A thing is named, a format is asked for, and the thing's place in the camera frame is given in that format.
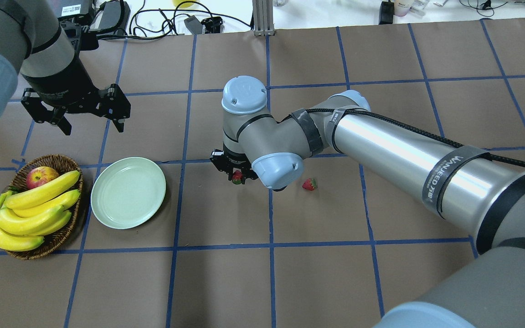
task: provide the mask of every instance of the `yellow banana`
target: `yellow banana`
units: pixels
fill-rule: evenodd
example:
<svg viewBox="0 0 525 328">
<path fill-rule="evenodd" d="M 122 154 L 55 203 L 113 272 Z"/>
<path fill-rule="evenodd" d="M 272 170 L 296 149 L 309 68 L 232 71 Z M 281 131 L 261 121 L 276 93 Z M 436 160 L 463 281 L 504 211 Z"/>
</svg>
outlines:
<svg viewBox="0 0 525 328">
<path fill-rule="evenodd" d="M 72 213 L 70 210 L 65 210 L 62 213 L 62 217 L 54 222 L 51 226 L 48 228 L 42 229 L 40 231 L 36 231 L 33 234 L 36 236 L 47 236 L 50 233 L 56 232 L 57 230 L 60 230 L 63 226 L 66 226 L 66 224 L 70 221 L 70 217 L 72 216 Z"/>
<path fill-rule="evenodd" d="M 2 193 L 0 196 L 0 208 L 6 197 L 12 191 Z M 42 245 L 44 237 L 40 236 L 13 236 L 0 228 L 0 248 L 7 251 L 30 251 Z"/>
<path fill-rule="evenodd" d="M 40 204 L 38 206 L 26 208 L 23 210 L 15 209 L 13 210 L 13 212 L 18 216 L 21 216 L 22 218 L 29 218 L 30 216 L 40 214 L 45 210 L 52 208 L 56 205 L 62 205 L 62 210 L 67 210 L 68 208 L 71 208 L 75 203 L 77 203 L 79 197 L 80 191 L 78 189 L 74 189 L 71 191 L 67 191 L 62 195 L 59 195 L 58 197 L 49 200 L 44 204 Z"/>
<path fill-rule="evenodd" d="M 34 235 L 34 232 L 48 228 L 61 217 L 62 205 L 29 218 L 21 218 L 4 206 L 0 209 L 0 228 L 13 235 Z"/>
<path fill-rule="evenodd" d="M 24 191 L 9 196 L 4 205 L 12 210 L 23 210 L 26 208 L 35 207 L 50 199 L 56 198 L 57 195 L 64 193 L 68 188 L 72 187 L 80 177 L 79 171 L 70 171 L 62 174 L 56 179 L 40 185 L 34 189 Z"/>
</svg>

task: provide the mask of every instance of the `wicker basket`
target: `wicker basket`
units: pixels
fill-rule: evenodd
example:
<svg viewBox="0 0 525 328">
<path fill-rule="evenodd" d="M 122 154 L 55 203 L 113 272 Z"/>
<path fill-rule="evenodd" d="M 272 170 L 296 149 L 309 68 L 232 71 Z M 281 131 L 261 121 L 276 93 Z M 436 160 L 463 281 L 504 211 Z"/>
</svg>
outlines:
<svg viewBox="0 0 525 328">
<path fill-rule="evenodd" d="M 53 168 L 56 171 L 58 171 L 59 174 L 64 174 L 66 172 L 74 170 L 79 171 L 81 175 L 78 181 L 69 190 L 79 189 L 79 191 L 81 192 L 81 197 L 79 197 L 77 203 L 70 208 L 70 211 L 72 212 L 72 217 L 70 218 L 69 222 L 60 230 L 45 236 L 44 243 L 40 247 L 31 251 L 6 251 L 10 256 L 15 257 L 16 259 L 32 260 L 49 255 L 56 249 L 60 248 L 60 246 L 69 239 L 73 231 L 75 231 L 79 226 L 81 226 L 79 224 L 79 221 L 83 221 L 83 216 L 81 215 L 81 209 L 83 208 L 83 204 L 81 204 L 83 199 L 82 187 L 84 185 L 82 178 L 82 170 L 77 164 L 77 162 L 75 162 L 70 157 L 61 154 L 54 154 L 45 155 L 32 160 L 23 168 L 21 168 L 19 172 L 17 172 L 16 176 L 13 178 L 8 188 L 17 189 L 19 191 L 26 191 L 27 174 L 32 169 L 37 168 L 38 166 L 49 166 L 50 168 Z"/>
</svg>

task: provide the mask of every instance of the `label sticker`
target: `label sticker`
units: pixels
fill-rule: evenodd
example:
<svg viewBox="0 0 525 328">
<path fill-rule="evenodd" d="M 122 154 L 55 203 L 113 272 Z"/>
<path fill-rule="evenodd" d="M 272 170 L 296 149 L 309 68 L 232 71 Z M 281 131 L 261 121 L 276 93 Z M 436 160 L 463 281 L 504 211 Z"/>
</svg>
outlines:
<svg viewBox="0 0 525 328">
<path fill-rule="evenodd" d="M 81 8 L 81 5 L 62 7 L 62 16 L 74 15 L 75 13 L 80 13 L 80 8 Z"/>
</svg>

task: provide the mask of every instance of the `plate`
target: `plate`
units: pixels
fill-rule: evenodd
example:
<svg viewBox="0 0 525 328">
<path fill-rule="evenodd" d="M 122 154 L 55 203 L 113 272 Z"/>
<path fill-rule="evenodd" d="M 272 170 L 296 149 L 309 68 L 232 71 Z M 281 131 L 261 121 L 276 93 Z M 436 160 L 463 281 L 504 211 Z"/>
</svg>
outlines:
<svg viewBox="0 0 525 328">
<path fill-rule="evenodd" d="M 90 206 L 105 226 L 129 229 L 149 220 L 164 197 L 161 168 L 147 158 L 129 157 L 110 164 L 96 179 Z"/>
</svg>

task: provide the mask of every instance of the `strawberry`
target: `strawberry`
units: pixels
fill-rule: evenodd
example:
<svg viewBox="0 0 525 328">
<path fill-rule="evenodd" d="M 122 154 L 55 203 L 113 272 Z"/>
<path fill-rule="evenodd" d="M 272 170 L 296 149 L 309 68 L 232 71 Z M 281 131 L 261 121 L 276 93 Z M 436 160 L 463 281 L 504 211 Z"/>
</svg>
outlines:
<svg viewBox="0 0 525 328">
<path fill-rule="evenodd" d="M 313 179 L 312 177 L 308 178 L 303 183 L 303 189 L 307 189 L 310 191 L 317 189 L 317 181 L 315 181 L 315 179 Z"/>
<path fill-rule="evenodd" d="M 242 183 L 242 172 L 240 170 L 236 170 L 234 174 L 232 174 L 232 183 L 235 185 L 239 185 Z"/>
</svg>

